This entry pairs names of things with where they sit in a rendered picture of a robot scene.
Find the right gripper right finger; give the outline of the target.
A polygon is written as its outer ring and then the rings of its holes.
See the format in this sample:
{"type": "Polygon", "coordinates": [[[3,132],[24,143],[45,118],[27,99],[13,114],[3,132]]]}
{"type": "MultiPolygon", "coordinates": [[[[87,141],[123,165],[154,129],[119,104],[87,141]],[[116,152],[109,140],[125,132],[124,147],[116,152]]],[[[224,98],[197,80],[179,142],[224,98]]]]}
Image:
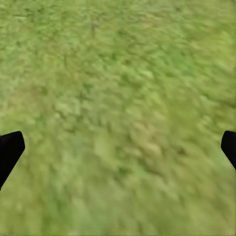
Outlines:
{"type": "Polygon", "coordinates": [[[225,131],[221,148],[236,169],[236,132],[225,131]]]}

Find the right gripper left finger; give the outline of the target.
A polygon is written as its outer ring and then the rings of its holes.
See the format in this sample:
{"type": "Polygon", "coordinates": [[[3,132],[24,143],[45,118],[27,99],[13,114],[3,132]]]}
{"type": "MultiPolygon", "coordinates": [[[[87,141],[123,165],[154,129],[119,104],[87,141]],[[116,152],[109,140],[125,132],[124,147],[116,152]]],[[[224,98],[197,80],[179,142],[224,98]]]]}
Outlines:
{"type": "Polygon", "coordinates": [[[25,150],[21,131],[0,136],[0,189],[25,150]]]}

